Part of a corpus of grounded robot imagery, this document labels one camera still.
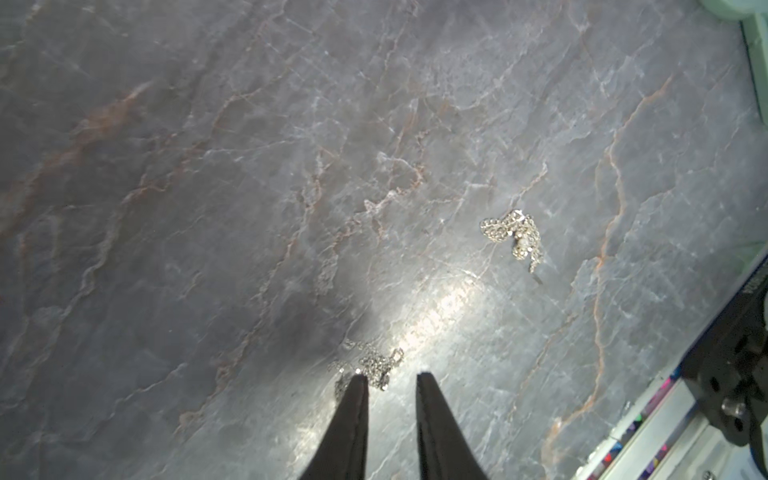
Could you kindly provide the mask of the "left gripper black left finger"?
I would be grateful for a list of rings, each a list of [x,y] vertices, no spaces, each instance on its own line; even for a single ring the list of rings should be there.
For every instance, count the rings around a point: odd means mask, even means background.
[[[356,374],[300,479],[364,479],[368,427],[368,380],[365,375]]]

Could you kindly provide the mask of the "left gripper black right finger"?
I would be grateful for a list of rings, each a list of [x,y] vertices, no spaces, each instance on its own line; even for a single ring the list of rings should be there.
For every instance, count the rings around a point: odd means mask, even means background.
[[[422,479],[487,479],[429,372],[417,375],[416,419]]]

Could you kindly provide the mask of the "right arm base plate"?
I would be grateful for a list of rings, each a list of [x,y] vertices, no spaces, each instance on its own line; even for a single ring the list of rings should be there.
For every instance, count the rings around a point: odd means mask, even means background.
[[[686,353],[681,373],[710,425],[767,476],[767,276],[755,273]]]

